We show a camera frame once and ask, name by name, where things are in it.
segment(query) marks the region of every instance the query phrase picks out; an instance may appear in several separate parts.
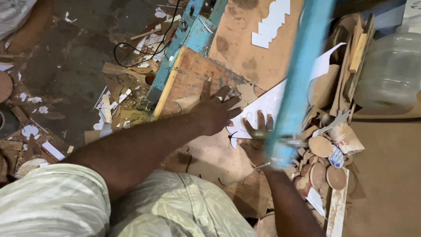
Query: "metal bangle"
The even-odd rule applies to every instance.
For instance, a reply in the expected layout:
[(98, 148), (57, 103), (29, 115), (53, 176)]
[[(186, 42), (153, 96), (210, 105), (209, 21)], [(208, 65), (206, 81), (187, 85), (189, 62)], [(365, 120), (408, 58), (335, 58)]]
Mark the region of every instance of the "metal bangle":
[(258, 166), (256, 166), (256, 168), (254, 168), (254, 170), (259, 170), (259, 169), (261, 169), (263, 167), (266, 167), (268, 165), (270, 165), (270, 162), (266, 162), (266, 163), (263, 163), (261, 165), (258, 165)]

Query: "black electric cable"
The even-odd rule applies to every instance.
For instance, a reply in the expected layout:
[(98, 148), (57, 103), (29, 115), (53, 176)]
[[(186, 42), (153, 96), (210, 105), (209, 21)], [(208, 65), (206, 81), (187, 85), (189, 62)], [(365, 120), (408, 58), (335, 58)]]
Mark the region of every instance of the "black electric cable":
[(127, 67), (127, 68), (129, 68), (129, 67), (135, 67), (135, 66), (137, 66), (137, 65), (139, 65), (139, 64), (141, 64), (141, 63), (144, 63), (144, 62), (148, 61), (148, 60), (144, 60), (144, 61), (142, 61), (142, 62), (138, 62), (138, 63), (136, 63), (136, 64), (134, 64), (134, 65), (131, 65), (131, 66), (124, 66), (124, 65), (122, 65), (122, 64), (118, 61), (117, 56), (116, 56), (116, 54), (115, 54), (115, 51), (117, 50), (117, 47), (118, 47), (119, 45), (128, 45), (129, 47), (131, 47), (131, 48), (133, 48), (133, 49), (135, 49), (135, 50), (139, 51), (140, 53), (143, 53), (143, 54), (148, 54), (148, 55), (152, 55), (152, 57), (151, 57), (151, 58), (153, 58), (153, 56), (155, 56), (155, 55), (157, 55), (157, 54), (160, 54), (162, 51), (164, 51), (164, 49), (165, 49), (165, 48), (169, 45), (169, 42), (168, 42), (168, 44), (166, 44), (166, 45), (164, 46), (164, 48), (163, 48), (161, 51), (157, 52), (157, 51), (158, 51), (158, 49), (159, 49), (159, 47), (160, 47), (160, 46), (162, 45), (162, 43), (164, 42), (164, 40), (165, 40), (165, 36), (167, 35), (168, 31), (169, 31), (169, 30), (171, 29), (171, 27), (173, 26), (174, 19), (175, 19), (176, 14), (177, 14), (177, 9), (179, 8), (179, 3), (180, 3), (180, 0), (178, 0), (178, 1), (177, 1), (176, 10), (175, 10), (175, 12), (174, 12), (173, 20), (171, 21), (170, 27), (168, 28), (168, 30), (167, 30), (167, 31), (165, 31), (164, 38), (162, 39), (162, 41), (160, 42), (160, 44), (158, 45), (158, 47), (155, 49), (155, 52), (154, 52), (153, 54), (151, 54), (151, 53), (145, 53), (145, 52), (142, 52), (142, 51), (138, 50), (136, 47), (133, 47), (133, 45), (131, 45), (131, 44), (121, 42), (121, 43), (116, 44), (116, 45), (115, 45), (115, 47), (114, 47), (114, 59), (115, 59), (115, 61), (117, 62), (117, 64), (118, 64), (118, 65), (120, 65), (120, 66), (122, 66), (122, 67)]

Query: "patterned shirt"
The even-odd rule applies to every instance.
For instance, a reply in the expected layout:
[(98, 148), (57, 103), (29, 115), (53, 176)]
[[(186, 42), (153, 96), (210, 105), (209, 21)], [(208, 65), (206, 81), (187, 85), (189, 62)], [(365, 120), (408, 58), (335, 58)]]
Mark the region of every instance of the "patterned shirt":
[(0, 233), (20, 236), (257, 236), (216, 185), (154, 171), (110, 204), (95, 171), (53, 164), (0, 189)]

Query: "workbench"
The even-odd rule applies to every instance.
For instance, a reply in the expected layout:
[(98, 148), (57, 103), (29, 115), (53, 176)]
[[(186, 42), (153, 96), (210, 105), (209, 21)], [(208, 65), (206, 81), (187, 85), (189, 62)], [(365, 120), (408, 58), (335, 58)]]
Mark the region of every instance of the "workbench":
[[(164, 67), (161, 65), (160, 70), (166, 70), (167, 79), (164, 82), (154, 81), (156, 85), (151, 87), (148, 104), (156, 103), (152, 120), (182, 114), (182, 109), (174, 100), (200, 94), (204, 81), (209, 77), (213, 78), (212, 93), (225, 85), (235, 88), (239, 84), (257, 81), (254, 88), (256, 96), (262, 95), (283, 80), (304, 1), (291, 1), (290, 15), (285, 16), (285, 24), (278, 29), (277, 37), (272, 40), (269, 49), (266, 49), (251, 44), (251, 33), (258, 31), (258, 22), (267, 17), (271, 2), (230, 0), (225, 2), (225, 7), (215, 6), (214, 12), (217, 8), (224, 9), (217, 24), (210, 21), (212, 14), (210, 20), (198, 15), (197, 19), (200, 18), (203, 24), (198, 20), (194, 21), (193, 31), (190, 30), (180, 49), (176, 50), (173, 60), (167, 62), (168, 65), (163, 61)], [(159, 94), (158, 101), (153, 101), (157, 97), (153, 93)], [(161, 164), (160, 169), (186, 172), (188, 165), (186, 158), (172, 154)], [(262, 172), (254, 171), (242, 184), (215, 184), (230, 196), (245, 217), (259, 218), (266, 213), (271, 192)]]

